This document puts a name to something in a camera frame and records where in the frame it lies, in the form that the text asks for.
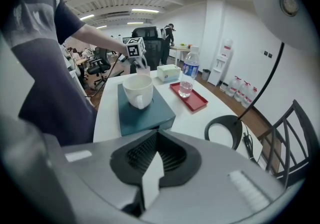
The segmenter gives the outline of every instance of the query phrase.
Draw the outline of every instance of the lamp base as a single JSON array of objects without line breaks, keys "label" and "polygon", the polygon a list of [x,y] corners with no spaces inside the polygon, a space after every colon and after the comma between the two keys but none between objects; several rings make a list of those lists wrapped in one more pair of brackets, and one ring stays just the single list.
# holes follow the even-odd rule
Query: lamp base
[{"label": "lamp base", "polygon": [[210,141],[209,129],[215,124],[223,125],[228,129],[232,136],[232,149],[236,150],[242,139],[242,121],[238,120],[238,117],[236,115],[223,115],[213,119],[206,125],[204,130],[204,138],[207,141]]}]

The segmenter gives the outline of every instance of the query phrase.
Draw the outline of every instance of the mug handle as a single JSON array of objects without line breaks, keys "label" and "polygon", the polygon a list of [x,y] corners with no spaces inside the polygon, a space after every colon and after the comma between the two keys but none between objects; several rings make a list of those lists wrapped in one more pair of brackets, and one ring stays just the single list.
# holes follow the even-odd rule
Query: mug handle
[{"label": "mug handle", "polygon": [[137,103],[138,108],[139,108],[140,110],[143,110],[143,109],[145,108],[145,107],[144,107],[143,100],[142,100],[142,95],[138,95],[138,96],[136,97],[136,103]]}]

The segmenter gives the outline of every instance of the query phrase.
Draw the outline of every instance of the black chair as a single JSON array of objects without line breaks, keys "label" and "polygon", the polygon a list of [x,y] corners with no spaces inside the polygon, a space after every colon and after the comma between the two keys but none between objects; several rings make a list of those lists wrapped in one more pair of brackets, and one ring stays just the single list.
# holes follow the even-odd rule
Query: black chair
[{"label": "black chair", "polygon": [[107,49],[96,47],[94,50],[95,59],[89,60],[88,63],[92,64],[92,67],[89,67],[87,73],[89,75],[96,75],[97,77],[101,75],[101,78],[94,81],[95,88],[100,85],[102,82],[106,81],[106,78],[103,77],[103,74],[111,68],[111,64],[107,59]]},{"label": "black chair", "polygon": [[[165,41],[158,38],[157,27],[138,27],[132,32],[133,38],[143,38],[146,53],[144,54],[150,71],[157,70],[160,64],[160,59],[164,54]],[[136,73],[136,67],[130,66],[130,74]]]},{"label": "black chair", "polygon": [[[300,138],[297,135],[297,132],[294,130],[294,128],[288,121],[288,117],[293,112],[295,112],[301,125],[306,141],[307,153],[304,146],[301,143]],[[284,138],[278,130],[278,127],[281,124],[283,124],[284,128]],[[297,140],[304,156],[304,159],[298,163],[290,149],[289,129],[291,130],[293,136]],[[280,156],[281,152],[275,149],[275,143],[277,139],[281,142],[281,145],[285,147],[284,161]],[[261,141],[262,144],[266,142],[269,146],[269,154],[262,151],[262,157],[266,161],[265,170],[267,172],[271,172],[284,185],[285,188],[290,187],[296,182],[305,178],[309,163],[314,159],[314,157],[319,151],[319,142],[317,139],[316,132],[307,114],[304,112],[304,110],[301,108],[301,106],[298,104],[296,100],[293,100],[293,103],[287,110],[287,112],[272,127],[270,127],[262,135],[260,135],[258,137],[258,140]],[[275,160],[274,156],[276,156],[277,160],[283,167],[283,171],[278,172],[272,165],[272,162]]]}]

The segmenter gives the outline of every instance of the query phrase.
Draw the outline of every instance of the tissue box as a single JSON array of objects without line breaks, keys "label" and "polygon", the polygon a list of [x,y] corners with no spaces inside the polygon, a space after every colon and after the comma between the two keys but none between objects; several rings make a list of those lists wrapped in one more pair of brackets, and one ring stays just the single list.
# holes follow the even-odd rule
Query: tissue box
[{"label": "tissue box", "polygon": [[179,79],[181,72],[181,68],[174,64],[158,66],[156,70],[156,75],[162,82]]}]

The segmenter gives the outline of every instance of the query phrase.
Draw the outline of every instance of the fluorescent light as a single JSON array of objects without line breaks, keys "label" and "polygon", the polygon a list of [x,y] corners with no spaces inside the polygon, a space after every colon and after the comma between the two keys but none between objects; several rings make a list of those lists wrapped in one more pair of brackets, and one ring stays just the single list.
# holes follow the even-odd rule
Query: fluorescent light
[{"label": "fluorescent light", "polygon": [[128,25],[132,25],[132,24],[143,24],[143,22],[128,22]]},{"label": "fluorescent light", "polygon": [[132,9],[133,12],[148,12],[148,13],[158,13],[158,10],[149,10],[149,9]]},{"label": "fluorescent light", "polygon": [[88,18],[91,18],[93,16],[94,16],[93,14],[90,14],[88,16],[84,16],[84,17],[80,18],[80,20],[88,19]]}]

